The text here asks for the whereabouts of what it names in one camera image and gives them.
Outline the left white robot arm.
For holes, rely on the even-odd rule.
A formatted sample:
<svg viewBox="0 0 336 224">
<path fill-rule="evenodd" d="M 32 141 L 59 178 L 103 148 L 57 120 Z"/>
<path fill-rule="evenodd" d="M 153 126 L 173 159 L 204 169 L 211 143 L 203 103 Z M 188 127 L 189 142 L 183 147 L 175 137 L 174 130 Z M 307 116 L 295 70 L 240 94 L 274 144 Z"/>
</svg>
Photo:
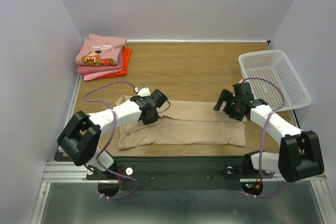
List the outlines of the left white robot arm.
<svg viewBox="0 0 336 224">
<path fill-rule="evenodd" d="M 157 109 L 167 101 L 160 90 L 150 92 L 144 88 L 114 108 L 89 114 L 78 111 L 64 127 L 57 143 L 76 166 L 90 165 L 104 178 L 113 178 L 117 166 L 112 156 L 98 147 L 100 137 L 128 123 L 142 121 L 148 125 L 156 122 L 160 118 Z"/>
</svg>

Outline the beige t shirt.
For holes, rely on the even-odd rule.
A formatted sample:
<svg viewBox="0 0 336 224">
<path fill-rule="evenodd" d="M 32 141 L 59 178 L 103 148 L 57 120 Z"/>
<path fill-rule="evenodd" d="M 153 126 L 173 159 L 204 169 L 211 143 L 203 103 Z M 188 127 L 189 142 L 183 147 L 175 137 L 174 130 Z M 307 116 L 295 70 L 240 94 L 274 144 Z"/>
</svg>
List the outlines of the beige t shirt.
<svg viewBox="0 0 336 224">
<path fill-rule="evenodd" d="M 152 124 L 137 121 L 120 126 L 118 149 L 150 144 L 246 146 L 246 118 L 238 121 L 222 111 L 213 111 L 213 102 L 171 101 L 170 104 Z"/>
</svg>

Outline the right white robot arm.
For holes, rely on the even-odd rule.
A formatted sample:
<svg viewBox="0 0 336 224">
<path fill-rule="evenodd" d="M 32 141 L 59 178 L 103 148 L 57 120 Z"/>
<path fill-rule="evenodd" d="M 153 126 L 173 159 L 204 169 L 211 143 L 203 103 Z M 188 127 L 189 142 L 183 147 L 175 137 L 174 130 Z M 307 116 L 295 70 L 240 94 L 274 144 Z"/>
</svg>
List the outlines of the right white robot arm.
<svg viewBox="0 0 336 224">
<path fill-rule="evenodd" d="M 292 183 L 324 173 L 320 142 L 314 131 L 303 131 L 288 123 L 266 101 L 254 97 L 248 82 L 233 88 L 233 92 L 221 91 L 213 110 L 222 110 L 234 120 L 249 119 L 262 127 L 262 137 L 269 134 L 279 144 L 277 154 L 262 148 L 246 154 L 241 165 L 244 175 L 280 174 Z"/>
</svg>

